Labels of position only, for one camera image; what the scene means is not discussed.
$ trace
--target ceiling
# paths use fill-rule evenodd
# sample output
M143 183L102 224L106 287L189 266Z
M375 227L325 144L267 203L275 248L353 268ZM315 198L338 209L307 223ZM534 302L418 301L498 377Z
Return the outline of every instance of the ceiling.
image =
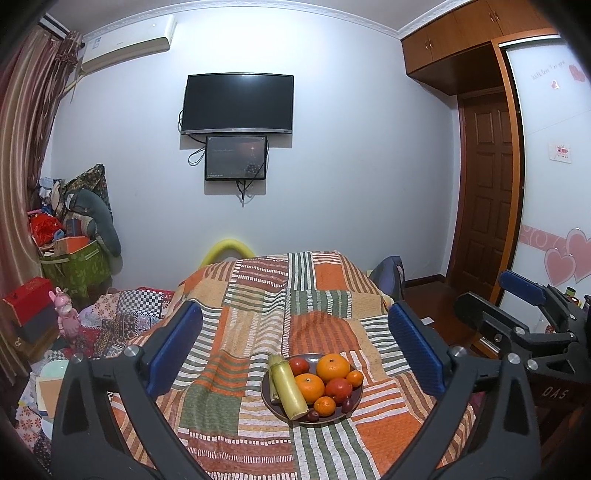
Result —
M297 9L303 9L310 5L331 8L356 15L376 24L387 27L384 30L392 30L390 33L398 36L398 31L404 36L416 29L419 24L415 21L421 17L432 20L443 11L464 3L466 0L306 0L297 2L285 2L295 5ZM78 30L86 35L100 27L121 20L131 15L139 14L153 8L166 7L183 3L182 0L59 0L49 10L50 15L71 30ZM192 4L215 4L213 0L197 0ZM272 1L248 1L225 0L218 4L237 5L252 4L277 4Z

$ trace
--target small monitor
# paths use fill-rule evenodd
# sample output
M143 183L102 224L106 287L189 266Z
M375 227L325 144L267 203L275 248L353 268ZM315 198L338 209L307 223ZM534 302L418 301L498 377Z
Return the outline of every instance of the small monitor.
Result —
M206 137L206 180L267 178L267 137L222 135Z

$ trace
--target ceiling molding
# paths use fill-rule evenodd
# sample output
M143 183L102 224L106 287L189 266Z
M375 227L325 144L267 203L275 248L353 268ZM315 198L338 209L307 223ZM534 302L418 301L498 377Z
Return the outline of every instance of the ceiling molding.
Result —
M424 27L429 22L432 22L436 18L445 15L451 10L456 9L457 7L462 6L472 0L444 0L442 3L433 7L428 12L425 12L420 17L415 18L412 22L404 25L400 30L398 30L398 38L408 37L411 33L415 30L418 30L421 27Z
M193 2L186 2L183 4L167 5L165 7L154 8L147 12L131 15L129 17L117 20L116 22L105 25L104 27L93 30L84 35L84 41L88 43L90 40L100 37L117 28L131 25L133 23L147 20L149 18L160 17L162 15L175 14L179 12L186 12L189 10L201 10L204 8L220 8L220 7L264 7L264 8L282 8L286 10L296 10L300 12L308 12L317 15L324 15L325 17L338 18L363 27L371 28L380 33L389 35L390 37L400 38L397 30L386 27L380 23L368 20L367 18L359 17L347 12L335 10L328 7L320 7L318 5L301 4L299 2L292 2L289 0L197 0Z

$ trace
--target tangerine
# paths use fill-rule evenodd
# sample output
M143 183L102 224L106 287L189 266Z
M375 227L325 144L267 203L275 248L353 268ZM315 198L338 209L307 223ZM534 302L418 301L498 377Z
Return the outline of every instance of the tangerine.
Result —
M353 385L353 388L357 388L363 383L363 373L359 370L353 370L347 375L347 380Z
M333 378L345 378L351 371L349 362L338 353L329 353L318 360L316 375L324 383L330 382Z
M324 395L324 382L313 374L301 374L295 378L297 388L300 389L306 403L314 403Z
M321 417L330 417L336 410L336 403L330 397L320 397L314 402L314 410Z

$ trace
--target wooden floor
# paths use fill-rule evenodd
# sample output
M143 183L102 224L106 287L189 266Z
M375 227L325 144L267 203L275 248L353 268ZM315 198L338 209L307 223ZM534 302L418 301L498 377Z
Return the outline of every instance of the wooden floor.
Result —
M470 348L475 331L460 322L453 313L457 294L449 285L434 281L405 289L404 299L419 318L431 317L435 330L448 345Z

